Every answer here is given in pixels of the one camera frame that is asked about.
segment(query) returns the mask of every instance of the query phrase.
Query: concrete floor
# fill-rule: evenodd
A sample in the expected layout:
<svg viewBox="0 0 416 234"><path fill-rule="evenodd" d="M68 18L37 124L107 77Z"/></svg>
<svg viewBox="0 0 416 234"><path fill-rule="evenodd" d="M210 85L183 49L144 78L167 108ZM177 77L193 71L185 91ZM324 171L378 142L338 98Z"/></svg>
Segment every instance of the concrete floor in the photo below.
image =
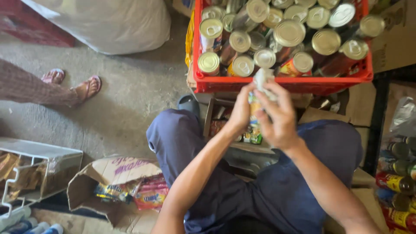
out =
<svg viewBox="0 0 416 234"><path fill-rule="evenodd" d="M99 54L81 43L57 48L0 35L0 58L36 76L57 67L67 72L66 87L94 74L103 80L101 92L75 109L0 101L0 135L81 149L83 166L112 154L154 157L146 140L148 126L189 92L184 62L189 19L171 15L169 41L127 56Z"/></svg>

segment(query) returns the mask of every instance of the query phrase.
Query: navy blue pants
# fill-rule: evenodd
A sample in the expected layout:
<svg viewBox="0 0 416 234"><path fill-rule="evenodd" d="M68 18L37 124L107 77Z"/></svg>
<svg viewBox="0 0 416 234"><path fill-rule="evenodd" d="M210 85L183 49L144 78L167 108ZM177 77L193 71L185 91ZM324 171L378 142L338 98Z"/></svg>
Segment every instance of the navy blue pants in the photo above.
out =
<svg viewBox="0 0 416 234"><path fill-rule="evenodd" d="M336 120L302 124L297 132L310 151L350 187L362 157L359 133ZM169 187L206 144L197 118L186 110L162 111L146 135ZM264 168L252 182L244 182L217 166L184 217L185 230L212 233L238 216L257 218L283 233L320 234L326 213L300 171L283 154L278 163Z"/></svg>

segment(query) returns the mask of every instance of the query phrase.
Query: white sack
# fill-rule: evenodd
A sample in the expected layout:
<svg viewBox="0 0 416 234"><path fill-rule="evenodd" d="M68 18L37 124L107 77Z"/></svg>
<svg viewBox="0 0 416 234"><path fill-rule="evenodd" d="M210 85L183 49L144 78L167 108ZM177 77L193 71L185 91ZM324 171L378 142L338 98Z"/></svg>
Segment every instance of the white sack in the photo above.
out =
<svg viewBox="0 0 416 234"><path fill-rule="evenodd" d="M22 0L97 52L154 50L167 40L171 18L163 0Z"/></svg>

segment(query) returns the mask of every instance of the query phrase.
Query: red box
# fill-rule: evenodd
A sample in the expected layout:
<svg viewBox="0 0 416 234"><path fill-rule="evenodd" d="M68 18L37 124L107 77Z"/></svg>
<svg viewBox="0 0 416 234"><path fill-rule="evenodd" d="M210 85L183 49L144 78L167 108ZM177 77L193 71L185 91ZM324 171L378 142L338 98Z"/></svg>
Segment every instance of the red box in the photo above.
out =
<svg viewBox="0 0 416 234"><path fill-rule="evenodd" d="M0 31L23 42L73 47L75 38L20 0L0 1Z"/></svg>
<svg viewBox="0 0 416 234"><path fill-rule="evenodd" d="M241 87L252 82L252 77L204 77L198 68L198 58L201 55L199 24L201 12L206 6L204 0L195 0L195 29L193 38L193 78L196 91L199 93L238 92ZM357 20L368 15L368 0L354 0L357 8ZM349 88L359 83L373 80L373 65L371 52L362 61L350 68L348 77L276 77L275 81L292 93L313 93L328 95Z"/></svg>

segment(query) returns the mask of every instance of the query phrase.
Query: white wire rack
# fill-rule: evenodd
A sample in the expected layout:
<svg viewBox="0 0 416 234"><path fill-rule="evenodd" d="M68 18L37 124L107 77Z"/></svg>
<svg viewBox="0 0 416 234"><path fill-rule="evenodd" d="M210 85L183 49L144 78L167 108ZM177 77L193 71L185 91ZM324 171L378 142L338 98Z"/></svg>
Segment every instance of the white wire rack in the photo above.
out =
<svg viewBox="0 0 416 234"><path fill-rule="evenodd" d="M13 168L13 170L16 172L16 177L14 179L8 179L6 181L1 205L8 207L9 212L8 214L0 216L0 219L7 219L10 217L10 215L12 215L13 212L22 209L24 206L30 206L33 203L39 202L66 189L65 187L63 189L59 189L57 191L53 191L52 193L47 193L45 195L41 194L41 191L39 189L33 190L32 192L26 193L17 198L17 200L22 201L22 205L20 207L13 207L13 201L9 201L7 199L8 185L9 183L13 183L19 179L20 171L22 169L26 169L28 167L37 167L44 164L46 165L45 177L47 177L48 172L50 171L50 167L52 167L52 163L56 165L56 163L58 162L60 163L61 167L67 167L68 165L76 165L77 171L79 171L81 169L81 161L83 155L83 151L77 149L70 149L60 146L7 137L0 137L0 151L17 154L19 158L31 158L30 165Z"/></svg>

